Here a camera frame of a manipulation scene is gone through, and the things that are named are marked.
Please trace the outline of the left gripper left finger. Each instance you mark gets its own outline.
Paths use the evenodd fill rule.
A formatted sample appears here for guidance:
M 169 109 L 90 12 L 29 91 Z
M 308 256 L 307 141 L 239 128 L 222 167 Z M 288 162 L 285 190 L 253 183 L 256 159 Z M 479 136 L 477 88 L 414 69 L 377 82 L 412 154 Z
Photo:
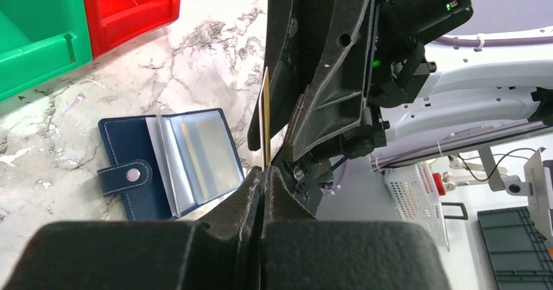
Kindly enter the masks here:
M 194 222 L 55 222 L 28 242 L 7 289 L 259 289 L 262 171 Z

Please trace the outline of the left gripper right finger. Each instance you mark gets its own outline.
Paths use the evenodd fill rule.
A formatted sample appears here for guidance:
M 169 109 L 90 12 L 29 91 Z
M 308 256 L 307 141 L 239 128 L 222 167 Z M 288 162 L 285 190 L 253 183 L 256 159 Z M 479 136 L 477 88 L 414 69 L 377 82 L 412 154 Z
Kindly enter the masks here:
M 449 289 L 430 235 L 407 222 L 323 222 L 263 172 L 262 289 Z

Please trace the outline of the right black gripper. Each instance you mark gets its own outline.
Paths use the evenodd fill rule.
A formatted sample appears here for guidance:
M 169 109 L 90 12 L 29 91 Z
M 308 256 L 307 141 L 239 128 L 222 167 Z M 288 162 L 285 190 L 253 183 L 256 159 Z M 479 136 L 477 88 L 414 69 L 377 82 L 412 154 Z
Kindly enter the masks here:
M 286 160 L 342 154 L 344 134 L 360 125 L 375 1 L 300 0 L 309 12 L 306 25 L 299 25 L 299 0 L 267 0 L 262 68 L 269 72 L 270 136 L 288 124 Z M 426 44 L 472 15 L 471 0 L 382 3 L 368 102 L 383 108 L 412 103 L 436 71 L 425 59 Z M 300 95 L 299 80 L 305 84 Z

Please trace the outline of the navy blue card holder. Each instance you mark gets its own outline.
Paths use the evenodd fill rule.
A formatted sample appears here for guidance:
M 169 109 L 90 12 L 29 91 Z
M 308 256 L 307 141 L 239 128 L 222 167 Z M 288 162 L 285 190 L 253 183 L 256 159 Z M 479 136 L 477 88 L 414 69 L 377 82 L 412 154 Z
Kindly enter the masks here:
M 186 123 L 209 190 L 198 184 L 181 124 Z M 121 196 L 130 221 L 174 220 L 234 191 L 243 168 L 220 108 L 113 117 L 98 129 L 110 166 L 97 172 L 104 197 Z

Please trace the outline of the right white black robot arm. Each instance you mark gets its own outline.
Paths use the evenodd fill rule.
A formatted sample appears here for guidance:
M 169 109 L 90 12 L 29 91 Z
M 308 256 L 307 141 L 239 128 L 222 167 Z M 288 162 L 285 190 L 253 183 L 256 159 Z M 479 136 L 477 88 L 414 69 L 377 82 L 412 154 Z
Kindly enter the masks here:
M 308 167 L 384 148 L 387 163 L 434 148 L 391 144 L 495 120 L 552 126 L 552 45 L 446 34 L 471 0 L 268 0 L 264 65 L 275 160 Z

